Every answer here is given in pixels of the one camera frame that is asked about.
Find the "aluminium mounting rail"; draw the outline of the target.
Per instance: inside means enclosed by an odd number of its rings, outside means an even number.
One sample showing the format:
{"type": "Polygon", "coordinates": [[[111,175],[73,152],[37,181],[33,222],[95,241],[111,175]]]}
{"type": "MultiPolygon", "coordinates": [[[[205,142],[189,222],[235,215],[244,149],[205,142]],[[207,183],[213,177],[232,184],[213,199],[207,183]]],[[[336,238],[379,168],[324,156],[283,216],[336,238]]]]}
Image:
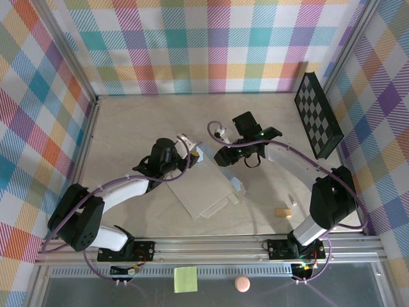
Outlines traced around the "aluminium mounting rail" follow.
{"type": "MultiPolygon", "coordinates": [[[[267,264],[272,263],[267,252],[268,240],[281,240],[281,235],[217,235],[197,237],[153,237],[155,243],[152,260],[139,253],[143,262],[153,264],[267,264]]],[[[52,240],[51,253],[39,253],[35,265],[80,265],[89,260],[94,265],[125,265],[127,261],[115,259],[98,248],[88,248],[86,252],[74,251],[66,246],[60,250],[62,240],[52,240]]],[[[276,260],[283,264],[301,264],[317,260],[319,264],[378,262],[387,259],[381,240],[377,236],[361,233],[334,233],[323,240],[323,247],[307,256],[291,259],[279,254],[276,260]]]]}

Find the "aluminium side rail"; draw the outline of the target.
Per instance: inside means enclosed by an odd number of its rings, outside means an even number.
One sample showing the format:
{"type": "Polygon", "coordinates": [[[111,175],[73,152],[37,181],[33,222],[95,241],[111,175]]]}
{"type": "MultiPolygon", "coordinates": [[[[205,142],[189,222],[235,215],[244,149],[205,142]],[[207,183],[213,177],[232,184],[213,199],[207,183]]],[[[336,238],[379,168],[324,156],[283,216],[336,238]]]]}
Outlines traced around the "aluminium side rail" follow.
{"type": "Polygon", "coordinates": [[[73,178],[47,224],[52,237],[58,236],[76,251],[86,249],[96,239],[104,207],[101,197],[79,183],[99,110],[100,105],[92,103],[73,178]]]}
{"type": "Polygon", "coordinates": [[[335,89],[329,91],[328,97],[332,110],[334,111],[334,114],[336,116],[336,120],[344,134],[343,140],[340,142],[340,145],[337,146],[337,152],[342,165],[346,166],[351,171],[355,189],[355,192],[353,193],[353,199],[357,204],[356,213],[359,217],[359,224],[344,224],[343,226],[340,224],[339,226],[345,229],[365,233],[369,218],[365,209],[364,202],[362,201],[362,197],[360,195],[361,188],[359,183],[357,182],[353,163],[350,160],[351,154],[359,146],[359,140],[357,137],[357,133],[355,132],[353,122],[349,117],[348,108],[345,105],[345,101],[342,98],[339,90],[335,89]]]}

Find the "pink round disc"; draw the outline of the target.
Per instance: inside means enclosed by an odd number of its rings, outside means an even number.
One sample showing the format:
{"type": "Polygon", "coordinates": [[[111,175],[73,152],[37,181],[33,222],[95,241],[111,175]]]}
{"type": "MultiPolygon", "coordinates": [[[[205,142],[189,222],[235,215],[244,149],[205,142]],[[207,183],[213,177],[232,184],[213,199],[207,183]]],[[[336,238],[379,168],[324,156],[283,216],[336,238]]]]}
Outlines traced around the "pink round disc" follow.
{"type": "Polygon", "coordinates": [[[250,289],[250,279],[246,276],[238,276],[235,279],[235,288],[237,291],[244,293],[250,289]]]}

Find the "clear acrylic panel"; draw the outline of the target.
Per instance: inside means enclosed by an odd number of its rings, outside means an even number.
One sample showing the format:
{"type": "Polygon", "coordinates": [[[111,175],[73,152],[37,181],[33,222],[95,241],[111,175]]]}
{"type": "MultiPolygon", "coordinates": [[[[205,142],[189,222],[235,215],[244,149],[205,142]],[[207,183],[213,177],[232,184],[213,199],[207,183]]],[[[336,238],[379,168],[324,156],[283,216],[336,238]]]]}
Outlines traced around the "clear acrylic panel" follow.
{"type": "Polygon", "coordinates": [[[292,277],[249,277],[250,289],[235,279],[198,278],[197,292],[176,294],[174,277],[53,278],[48,266],[38,278],[31,307],[400,307],[378,263],[335,263],[306,283],[292,277]]]}

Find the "small circuit board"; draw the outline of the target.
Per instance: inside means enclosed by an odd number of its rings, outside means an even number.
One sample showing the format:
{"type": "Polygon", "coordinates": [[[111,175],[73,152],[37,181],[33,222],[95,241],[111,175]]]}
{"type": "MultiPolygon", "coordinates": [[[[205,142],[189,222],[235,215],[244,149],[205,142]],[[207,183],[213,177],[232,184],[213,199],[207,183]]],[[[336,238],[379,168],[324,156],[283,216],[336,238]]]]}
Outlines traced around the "small circuit board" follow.
{"type": "Polygon", "coordinates": [[[314,264],[291,264],[292,279],[309,279],[314,274],[315,265],[314,264]]]}
{"type": "Polygon", "coordinates": [[[110,266],[109,274],[113,275],[120,275],[120,276],[135,276],[139,274],[141,271],[141,267],[139,265],[133,265],[131,267],[124,267],[124,266],[110,266]]]}

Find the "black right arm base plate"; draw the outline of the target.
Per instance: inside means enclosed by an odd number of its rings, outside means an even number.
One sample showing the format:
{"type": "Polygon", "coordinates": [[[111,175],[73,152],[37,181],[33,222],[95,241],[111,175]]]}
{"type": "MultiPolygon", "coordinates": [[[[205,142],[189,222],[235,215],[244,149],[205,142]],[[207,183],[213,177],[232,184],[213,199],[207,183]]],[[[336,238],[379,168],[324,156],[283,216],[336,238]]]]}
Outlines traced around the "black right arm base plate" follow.
{"type": "Polygon", "coordinates": [[[293,239],[266,239],[262,248],[268,253],[270,260],[323,260],[326,258],[323,242],[314,240],[309,245],[303,246],[293,239]]]}

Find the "aluminium corner post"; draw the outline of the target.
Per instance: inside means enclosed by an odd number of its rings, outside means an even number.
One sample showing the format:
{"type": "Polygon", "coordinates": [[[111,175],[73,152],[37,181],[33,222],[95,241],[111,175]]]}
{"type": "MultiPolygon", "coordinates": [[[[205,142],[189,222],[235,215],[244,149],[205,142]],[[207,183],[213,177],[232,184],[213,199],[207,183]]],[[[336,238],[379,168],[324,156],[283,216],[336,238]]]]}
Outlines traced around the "aluminium corner post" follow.
{"type": "Polygon", "coordinates": [[[349,20],[350,22],[346,26],[339,41],[341,48],[339,48],[340,45],[337,46],[337,49],[334,52],[335,59],[331,59],[327,67],[328,74],[324,77],[325,82],[323,86],[323,90],[327,95],[335,86],[348,59],[360,42],[360,39],[382,1],[383,0],[357,1],[356,9],[352,12],[349,20]]]}
{"type": "Polygon", "coordinates": [[[49,31],[62,57],[66,60],[72,70],[73,75],[77,78],[78,83],[82,86],[84,92],[88,95],[94,104],[98,103],[98,95],[95,93],[91,83],[86,76],[84,69],[81,67],[73,49],[71,48],[64,32],[61,30],[57,20],[52,14],[45,0],[30,0],[31,4],[39,14],[45,27],[49,31]]]}

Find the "green sticky note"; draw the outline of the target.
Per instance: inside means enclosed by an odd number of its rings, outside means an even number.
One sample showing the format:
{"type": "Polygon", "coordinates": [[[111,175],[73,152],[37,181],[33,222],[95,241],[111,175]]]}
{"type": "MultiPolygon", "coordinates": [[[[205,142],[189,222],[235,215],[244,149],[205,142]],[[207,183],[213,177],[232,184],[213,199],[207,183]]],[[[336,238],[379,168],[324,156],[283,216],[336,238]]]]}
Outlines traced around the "green sticky note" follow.
{"type": "Polygon", "coordinates": [[[174,269],[174,292],[197,292],[197,267],[177,267],[174,269]]]}

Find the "black checkerboard calibration board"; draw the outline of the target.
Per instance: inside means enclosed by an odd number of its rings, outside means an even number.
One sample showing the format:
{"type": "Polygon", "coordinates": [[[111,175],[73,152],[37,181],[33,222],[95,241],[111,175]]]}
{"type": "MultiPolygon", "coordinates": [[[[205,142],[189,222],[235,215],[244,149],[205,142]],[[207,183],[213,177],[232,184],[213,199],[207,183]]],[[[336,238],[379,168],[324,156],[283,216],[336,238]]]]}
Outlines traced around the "black checkerboard calibration board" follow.
{"type": "Polygon", "coordinates": [[[344,134],[314,72],[304,74],[294,101],[315,158],[327,159],[344,134]]]}

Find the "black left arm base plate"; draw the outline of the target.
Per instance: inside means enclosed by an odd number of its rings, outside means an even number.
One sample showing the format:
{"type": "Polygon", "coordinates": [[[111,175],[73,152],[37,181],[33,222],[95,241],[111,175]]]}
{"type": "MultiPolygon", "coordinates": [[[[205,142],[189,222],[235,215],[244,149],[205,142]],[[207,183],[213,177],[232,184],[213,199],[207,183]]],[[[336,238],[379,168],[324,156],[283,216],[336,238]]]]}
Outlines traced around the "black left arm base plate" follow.
{"type": "Polygon", "coordinates": [[[100,248],[98,262],[151,262],[155,253],[154,241],[131,240],[119,251],[100,248]]]}

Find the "white paper box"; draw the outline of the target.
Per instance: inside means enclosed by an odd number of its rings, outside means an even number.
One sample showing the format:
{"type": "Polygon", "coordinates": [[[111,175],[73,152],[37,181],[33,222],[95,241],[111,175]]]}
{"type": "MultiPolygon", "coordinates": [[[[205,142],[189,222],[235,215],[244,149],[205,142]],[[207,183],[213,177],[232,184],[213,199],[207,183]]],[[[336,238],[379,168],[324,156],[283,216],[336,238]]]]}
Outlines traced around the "white paper box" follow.
{"type": "Polygon", "coordinates": [[[246,189],[236,175],[215,163],[209,146],[200,143],[196,151],[198,162],[167,185],[193,219],[208,219],[226,205],[241,202],[246,189]]]}

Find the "slotted metal strip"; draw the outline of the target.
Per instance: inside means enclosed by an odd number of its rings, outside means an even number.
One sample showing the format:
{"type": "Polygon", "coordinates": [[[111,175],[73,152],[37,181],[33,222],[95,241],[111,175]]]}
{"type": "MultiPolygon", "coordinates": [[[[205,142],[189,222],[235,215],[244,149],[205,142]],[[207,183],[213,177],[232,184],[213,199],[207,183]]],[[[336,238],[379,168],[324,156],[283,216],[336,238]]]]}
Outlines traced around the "slotted metal strip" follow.
{"type": "MultiPolygon", "coordinates": [[[[122,274],[120,278],[168,278],[173,277],[178,268],[172,265],[149,265],[135,274],[122,274]]],[[[230,278],[239,275],[249,277],[292,277],[290,265],[198,265],[196,266],[198,278],[230,278]]],[[[53,278],[92,278],[96,275],[86,266],[55,267],[51,270],[53,278]]]]}

